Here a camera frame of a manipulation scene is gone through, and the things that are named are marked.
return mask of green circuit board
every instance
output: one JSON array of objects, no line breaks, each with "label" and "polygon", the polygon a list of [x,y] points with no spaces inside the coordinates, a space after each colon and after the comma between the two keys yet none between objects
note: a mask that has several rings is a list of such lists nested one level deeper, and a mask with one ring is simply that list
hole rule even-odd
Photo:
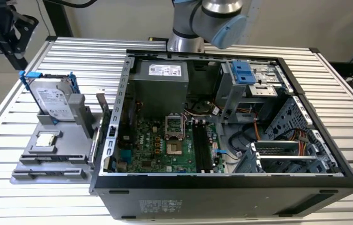
[{"label": "green circuit board", "polygon": [[[215,125],[207,126],[209,151],[217,142]],[[184,139],[165,140],[165,119],[140,120],[137,122],[136,145],[132,160],[127,166],[129,173],[196,173],[196,155],[192,123],[185,124]],[[213,167],[215,173],[224,172],[223,158]]]}]

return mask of white wall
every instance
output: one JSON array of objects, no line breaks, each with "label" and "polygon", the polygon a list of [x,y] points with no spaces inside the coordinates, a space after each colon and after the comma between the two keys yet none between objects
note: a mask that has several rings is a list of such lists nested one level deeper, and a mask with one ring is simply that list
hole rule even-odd
[{"label": "white wall", "polygon": [[[87,0],[71,0],[85,3]],[[67,8],[80,37],[148,40],[172,34],[171,0],[99,0],[88,8]]]},{"label": "white wall", "polygon": [[350,60],[353,0],[264,0],[248,44],[317,47],[328,60]]},{"label": "white wall", "polygon": [[[40,1],[43,16],[45,18],[48,27],[51,29],[51,34],[55,35],[55,31],[53,31],[53,28],[51,25],[51,20],[49,20],[48,15],[47,15],[43,0],[39,0],[39,1]],[[35,55],[36,55],[43,43],[44,43],[44,40],[48,36],[48,31],[47,31],[47,28],[44,26],[43,20],[41,20],[36,0],[19,0],[17,2],[19,2],[19,4],[16,5],[17,12],[20,14],[33,16],[40,21],[37,28],[35,30],[33,36],[32,36],[32,40],[29,41],[29,46],[28,46],[27,53],[25,53],[25,58],[29,62],[33,59],[33,57],[35,57]],[[15,69],[14,69],[11,63],[8,62],[6,56],[0,55],[0,73],[7,73],[7,72],[15,72]]]}]

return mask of hard drive label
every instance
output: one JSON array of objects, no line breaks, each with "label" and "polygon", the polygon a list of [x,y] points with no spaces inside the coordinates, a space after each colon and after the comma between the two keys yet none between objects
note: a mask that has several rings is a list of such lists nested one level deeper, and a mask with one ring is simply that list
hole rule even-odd
[{"label": "hard drive label", "polygon": [[36,91],[49,115],[57,120],[72,120],[73,115],[64,92],[49,88],[37,88]]}]

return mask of metal frame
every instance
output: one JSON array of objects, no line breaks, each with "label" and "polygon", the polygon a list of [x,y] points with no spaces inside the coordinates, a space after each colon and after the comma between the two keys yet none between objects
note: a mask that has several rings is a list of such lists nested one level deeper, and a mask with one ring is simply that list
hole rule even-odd
[{"label": "metal frame", "polygon": [[[127,48],[165,50],[165,42],[59,38],[57,41],[44,44],[28,70],[52,74],[67,74],[69,71],[75,71],[81,92],[87,94],[88,105],[93,108],[100,107],[91,100],[92,90],[105,88],[105,97],[112,108],[115,97],[112,82],[120,78]],[[340,83],[335,78],[336,74],[332,74],[325,67],[329,63],[320,61],[308,48],[235,45],[229,49],[219,50],[207,45],[205,49],[207,53],[257,55],[285,59],[305,90],[307,98],[315,106],[328,132],[353,168],[353,122],[350,122],[353,119],[353,95],[344,88],[336,88]],[[10,184],[11,171],[23,152],[20,148],[28,143],[29,135],[37,124],[36,116],[29,113],[36,111],[31,102],[31,96],[23,91],[23,88],[20,90],[17,82],[0,105],[0,222],[11,220],[36,224],[80,224],[91,223],[93,220],[99,223],[108,223],[112,217],[97,197],[89,196],[89,185],[27,187]],[[352,224],[353,195],[304,218],[295,217],[283,220],[273,218],[261,219],[261,221],[251,221],[247,218],[195,220],[200,224],[224,224],[225,221],[243,224],[300,223],[312,225],[315,222],[329,225]],[[153,223],[159,222],[168,223],[169,221],[153,221]],[[185,224],[187,221],[172,220],[172,223]]]}]

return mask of sticker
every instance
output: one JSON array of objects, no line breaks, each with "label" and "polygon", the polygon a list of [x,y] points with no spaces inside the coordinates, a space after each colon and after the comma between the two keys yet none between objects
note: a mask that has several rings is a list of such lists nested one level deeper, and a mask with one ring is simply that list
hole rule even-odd
[{"label": "sticker", "polygon": [[220,113],[220,108],[219,107],[215,107],[212,113],[213,113],[213,115],[217,115]]},{"label": "sticker", "polygon": [[57,120],[73,120],[64,92],[49,88],[37,88],[36,91],[49,115]]},{"label": "sticker", "polygon": [[181,66],[152,64],[149,75],[153,75],[153,76],[181,76]]},{"label": "sticker", "polygon": [[143,213],[180,212],[183,200],[140,200]]}]

